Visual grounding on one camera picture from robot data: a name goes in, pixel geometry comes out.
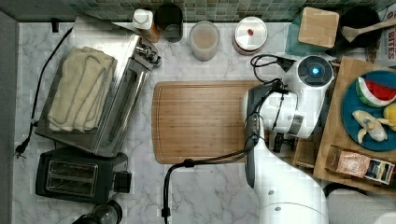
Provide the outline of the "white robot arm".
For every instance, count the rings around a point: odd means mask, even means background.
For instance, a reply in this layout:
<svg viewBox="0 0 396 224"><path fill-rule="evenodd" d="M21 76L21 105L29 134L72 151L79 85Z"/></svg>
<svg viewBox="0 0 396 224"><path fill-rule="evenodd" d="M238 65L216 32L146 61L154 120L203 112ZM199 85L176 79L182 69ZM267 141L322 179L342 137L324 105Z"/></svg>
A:
<svg viewBox="0 0 396 224"><path fill-rule="evenodd" d="M331 64L308 55L276 63L282 79L263 81L243 98L248 185L260 204L260 224L329 224L328 205L320 185L277 154L292 139L316 132L326 91L333 80Z"/></svg>

